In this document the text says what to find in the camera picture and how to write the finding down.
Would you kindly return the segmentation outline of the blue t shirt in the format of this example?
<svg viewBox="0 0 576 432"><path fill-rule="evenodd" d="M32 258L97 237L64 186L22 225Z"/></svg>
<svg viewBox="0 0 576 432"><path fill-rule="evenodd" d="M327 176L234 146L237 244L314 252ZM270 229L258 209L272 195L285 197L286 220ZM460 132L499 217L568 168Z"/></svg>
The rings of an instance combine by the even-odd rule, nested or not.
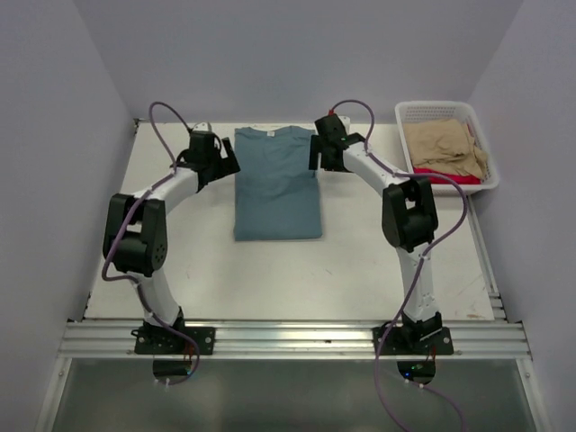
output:
<svg viewBox="0 0 576 432"><path fill-rule="evenodd" d="M312 130L235 130L236 241L312 240L323 235L320 186L309 169Z"/></svg>

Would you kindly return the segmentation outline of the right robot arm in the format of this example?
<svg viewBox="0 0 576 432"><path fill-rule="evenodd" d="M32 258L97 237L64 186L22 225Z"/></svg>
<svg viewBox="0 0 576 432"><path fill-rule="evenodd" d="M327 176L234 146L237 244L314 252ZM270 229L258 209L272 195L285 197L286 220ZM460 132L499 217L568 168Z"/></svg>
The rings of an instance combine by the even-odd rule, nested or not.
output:
<svg viewBox="0 0 576 432"><path fill-rule="evenodd" d="M391 328L389 339L401 342L411 353L421 353L442 330L431 254L427 252L438 228L431 183L379 161L365 145L365 138L348 133L334 113L316 120L315 127L309 168L352 173L382 198L382 233L397 252L404 289L401 325Z"/></svg>

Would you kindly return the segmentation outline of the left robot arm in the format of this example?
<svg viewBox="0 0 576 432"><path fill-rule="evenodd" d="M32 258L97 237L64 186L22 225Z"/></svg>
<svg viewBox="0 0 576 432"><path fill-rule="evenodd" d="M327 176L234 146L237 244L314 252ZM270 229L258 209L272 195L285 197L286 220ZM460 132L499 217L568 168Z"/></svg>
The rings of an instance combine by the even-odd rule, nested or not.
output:
<svg viewBox="0 0 576 432"><path fill-rule="evenodd" d="M239 171L228 138L190 130L188 147L178 154L166 176L136 193L116 193L109 201L102 278L133 284L144 321L158 327L155 341L167 353L181 351L187 341L186 330L177 325L182 309L163 270L168 252L167 216L208 184Z"/></svg>

